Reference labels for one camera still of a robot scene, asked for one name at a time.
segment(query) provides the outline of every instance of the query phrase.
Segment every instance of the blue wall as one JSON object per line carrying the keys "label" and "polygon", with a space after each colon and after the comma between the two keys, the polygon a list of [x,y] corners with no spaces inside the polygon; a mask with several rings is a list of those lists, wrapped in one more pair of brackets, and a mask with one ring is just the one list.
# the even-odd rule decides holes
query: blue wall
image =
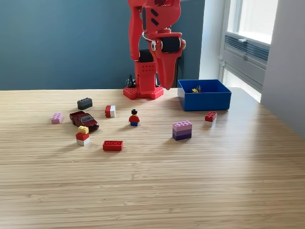
{"label": "blue wall", "polygon": [[[0,90],[123,88],[134,73],[127,3],[1,0]],[[187,40],[186,78],[199,75],[203,5],[204,0],[182,2],[172,27]]]}

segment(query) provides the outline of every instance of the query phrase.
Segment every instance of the toy car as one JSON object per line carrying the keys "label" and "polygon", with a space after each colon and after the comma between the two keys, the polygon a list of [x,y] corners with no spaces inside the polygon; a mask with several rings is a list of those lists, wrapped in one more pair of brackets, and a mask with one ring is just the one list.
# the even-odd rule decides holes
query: toy car
{"label": "toy car", "polygon": [[100,126],[97,121],[94,120],[94,118],[84,111],[78,111],[75,113],[70,114],[70,119],[72,121],[72,124],[80,127],[86,126],[89,129],[89,132],[97,130]]}

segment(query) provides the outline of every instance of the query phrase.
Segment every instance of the purple lego brick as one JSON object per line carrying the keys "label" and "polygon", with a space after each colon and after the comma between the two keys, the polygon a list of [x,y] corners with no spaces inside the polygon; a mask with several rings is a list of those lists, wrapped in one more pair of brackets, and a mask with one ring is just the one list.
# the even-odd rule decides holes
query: purple lego brick
{"label": "purple lego brick", "polygon": [[175,131],[189,130],[191,128],[192,128],[192,123],[190,121],[173,123],[173,130]]}
{"label": "purple lego brick", "polygon": [[181,136],[176,136],[176,135],[173,134],[173,139],[175,139],[176,141],[188,139],[188,138],[191,138],[191,137],[192,137],[192,134],[181,135]]}
{"label": "purple lego brick", "polygon": [[181,130],[181,131],[175,131],[173,129],[173,135],[175,136],[181,136],[181,135],[188,135],[192,133],[192,129],[188,129],[188,130]]}
{"label": "purple lego brick", "polygon": [[58,124],[62,122],[62,114],[61,113],[55,113],[53,115],[53,118],[51,119],[52,124]]}

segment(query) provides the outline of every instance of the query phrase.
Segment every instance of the minifigure black hair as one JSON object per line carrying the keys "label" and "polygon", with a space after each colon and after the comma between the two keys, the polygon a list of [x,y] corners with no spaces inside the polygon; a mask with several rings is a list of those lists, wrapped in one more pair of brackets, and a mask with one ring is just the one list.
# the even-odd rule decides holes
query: minifigure black hair
{"label": "minifigure black hair", "polygon": [[138,111],[136,109],[132,110],[132,115],[136,115],[138,113]]}

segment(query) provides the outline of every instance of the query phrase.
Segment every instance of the blue bin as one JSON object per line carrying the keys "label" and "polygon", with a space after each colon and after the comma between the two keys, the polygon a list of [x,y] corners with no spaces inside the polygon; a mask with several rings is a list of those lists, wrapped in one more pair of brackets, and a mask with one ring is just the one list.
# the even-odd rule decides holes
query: blue bin
{"label": "blue bin", "polygon": [[[192,93],[198,85],[202,93]],[[228,110],[231,94],[219,80],[178,80],[178,97],[185,111]]]}

